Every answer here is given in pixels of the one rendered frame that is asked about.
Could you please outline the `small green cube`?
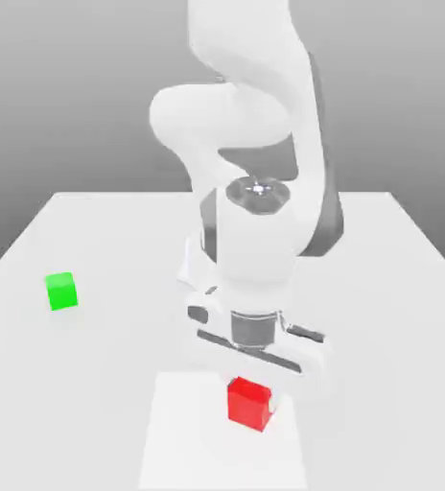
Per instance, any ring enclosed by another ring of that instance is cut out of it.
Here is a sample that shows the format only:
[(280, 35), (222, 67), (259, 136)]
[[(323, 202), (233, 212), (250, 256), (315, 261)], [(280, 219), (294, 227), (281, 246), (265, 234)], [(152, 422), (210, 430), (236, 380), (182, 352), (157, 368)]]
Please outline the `small green cube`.
[(78, 295), (73, 274), (61, 272), (47, 275), (45, 285), (52, 311), (62, 310), (78, 305)]

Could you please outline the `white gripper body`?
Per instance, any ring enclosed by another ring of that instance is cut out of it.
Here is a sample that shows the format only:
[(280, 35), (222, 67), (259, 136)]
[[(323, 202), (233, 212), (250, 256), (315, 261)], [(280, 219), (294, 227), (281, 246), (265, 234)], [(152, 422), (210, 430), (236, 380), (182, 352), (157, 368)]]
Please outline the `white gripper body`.
[(330, 380), (326, 343), (277, 333), (264, 348), (198, 328), (191, 335), (191, 355), (228, 377), (242, 377), (275, 388), (323, 388)]

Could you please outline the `small red cube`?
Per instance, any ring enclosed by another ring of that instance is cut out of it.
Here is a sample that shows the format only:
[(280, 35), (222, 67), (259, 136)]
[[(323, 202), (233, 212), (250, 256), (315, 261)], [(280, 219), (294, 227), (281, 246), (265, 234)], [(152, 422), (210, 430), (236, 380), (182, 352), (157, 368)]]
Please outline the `small red cube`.
[(271, 390), (242, 377), (227, 386), (228, 419), (262, 433), (271, 416)]

